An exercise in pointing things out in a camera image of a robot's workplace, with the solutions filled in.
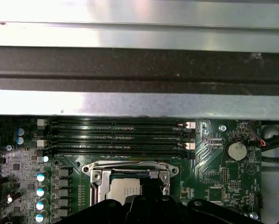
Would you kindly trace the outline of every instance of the reflective metal surface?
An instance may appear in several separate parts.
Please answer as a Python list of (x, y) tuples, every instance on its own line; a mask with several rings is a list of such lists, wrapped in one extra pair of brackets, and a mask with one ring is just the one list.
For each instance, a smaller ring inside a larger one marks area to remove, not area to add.
[(279, 97), (0, 90), (0, 114), (279, 120)]
[(0, 45), (279, 52), (279, 2), (1, 0)]

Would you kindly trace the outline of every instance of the capacitor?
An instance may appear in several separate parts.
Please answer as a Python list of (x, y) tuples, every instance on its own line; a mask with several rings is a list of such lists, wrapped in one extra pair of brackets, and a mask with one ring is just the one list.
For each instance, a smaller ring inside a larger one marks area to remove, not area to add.
[(25, 133), (25, 130), (23, 128), (20, 127), (20, 128), (17, 129), (17, 135), (18, 136), (23, 136), (24, 133)]
[(13, 195), (11, 195), (7, 198), (7, 202), (11, 203), (11, 202), (19, 199), (20, 197), (22, 197), (22, 194), (20, 192), (16, 192), (16, 193), (14, 193)]
[(44, 157), (42, 158), (42, 161), (43, 161), (43, 162), (48, 162), (48, 161), (49, 161), (49, 157), (48, 157), (48, 156), (44, 156)]
[(2, 219), (0, 219), (0, 224), (6, 224), (9, 222), (9, 217), (5, 216)]
[(43, 210), (48, 205), (48, 200), (46, 198), (43, 198), (36, 204), (37, 210)]
[(235, 161), (241, 161), (247, 156), (247, 147), (240, 141), (231, 141), (225, 147), (226, 155)]
[(2, 177), (0, 178), (0, 185), (4, 184), (4, 183), (7, 183), (8, 182), (8, 178), (5, 176), (5, 177)]
[(36, 221), (41, 223), (48, 216), (48, 212), (46, 210), (41, 210), (40, 214), (36, 216)]
[(18, 145), (22, 145), (22, 144), (24, 143), (24, 138), (18, 137), (18, 138), (16, 139), (16, 143), (17, 143)]
[(43, 182), (44, 180), (46, 180), (48, 178), (49, 174), (47, 171), (43, 171), (42, 173), (40, 173), (39, 175), (37, 175), (37, 180), (39, 182)]
[(39, 197), (42, 197), (44, 194), (46, 194), (48, 192), (49, 188), (46, 185), (41, 186), (41, 188), (39, 188), (36, 191), (36, 195)]

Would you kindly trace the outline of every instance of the motherboard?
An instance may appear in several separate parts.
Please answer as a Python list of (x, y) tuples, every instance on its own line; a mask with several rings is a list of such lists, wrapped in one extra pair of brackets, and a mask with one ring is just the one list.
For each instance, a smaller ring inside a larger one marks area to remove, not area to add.
[[(261, 150), (245, 120), (0, 117), (0, 224), (52, 224), (146, 178), (187, 205), (260, 220)], [(260, 135), (261, 122), (252, 124)]]

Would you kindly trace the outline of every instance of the small chip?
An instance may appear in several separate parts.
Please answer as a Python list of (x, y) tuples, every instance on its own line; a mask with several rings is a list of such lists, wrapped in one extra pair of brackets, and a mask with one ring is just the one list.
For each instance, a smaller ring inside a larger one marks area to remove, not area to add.
[(20, 165), (19, 164), (14, 164), (13, 165), (13, 170), (19, 170), (20, 169)]
[(27, 185), (27, 190), (34, 190), (35, 189), (35, 185), (33, 183), (29, 183)]
[(69, 169), (60, 169), (59, 170), (59, 175), (60, 176), (69, 176), (70, 175), (70, 171), (69, 171)]
[(59, 186), (60, 187), (68, 187), (70, 184), (70, 181), (67, 179), (60, 179), (59, 180)]
[(36, 151), (36, 156), (43, 157), (43, 151), (42, 150), (37, 150)]
[(58, 217), (67, 217), (69, 215), (69, 211), (67, 209), (58, 209), (57, 213)]
[(0, 158), (0, 164), (5, 164), (7, 162), (6, 158), (1, 157)]
[(69, 199), (59, 199), (58, 200), (58, 206), (62, 207), (62, 206), (69, 206)]
[(14, 207), (14, 213), (19, 213), (20, 212), (20, 207)]
[(57, 223), (57, 222), (59, 222), (59, 221), (60, 221), (59, 218), (53, 218), (53, 219), (52, 219), (52, 222), (53, 222), (53, 223)]
[(68, 190), (68, 189), (59, 189), (59, 190), (58, 190), (58, 195), (59, 195), (60, 197), (69, 196), (69, 190)]

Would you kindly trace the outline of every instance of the electrolytic capacitor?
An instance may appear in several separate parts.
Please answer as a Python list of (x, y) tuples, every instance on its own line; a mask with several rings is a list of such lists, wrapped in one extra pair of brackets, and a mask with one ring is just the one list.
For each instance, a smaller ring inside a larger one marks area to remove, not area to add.
[(21, 196), (22, 196), (22, 194), (20, 192), (16, 192), (7, 198), (7, 202), (11, 203), (11, 202), (19, 199)]
[(48, 200), (46, 198), (43, 198), (36, 204), (37, 210), (43, 210), (48, 205)]
[(49, 188), (46, 185), (41, 186), (38, 190), (36, 190), (36, 195), (42, 197), (44, 194), (48, 192)]
[(0, 220), (0, 224), (6, 224), (9, 222), (9, 217), (5, 216)]
[(18, 137), (18, 138), (16, 139), (16, 143), (17, 143), (18, 145), (22, 145), (22, 144), (24, 143), (24, 138)]
[(49, 176), (49, 173), (47, 171), (43, 171), (42, 173), (40, 173), (39, 175), (37, 175), (37, 180), (39, 182), (43, 182), (44, 180), (46, 180)]
[(7, 183), (8, 182), (8, 178), (5, 176), (5, 177), (2, 177), (0, 178), (0, 185), (4, 184), (4, 183)]
[(36, 216), (36, 221), (42, 223), (47, 216), (48, 212), (46, 210), (41, 210), (40, 214)]
[(48, 162), (48, 161), (49, 161), (49, 157), (48, 157), (48, 156), (44, 156), (44, 157), (42, 158), (42, 161), (43, 161), (43, 162)]
[(17, 135), (18, 136), (23, 136), (24, 133), (25, 133), (25, 130), (23, 128), (20, 127), (20, 128), (17, 129)]

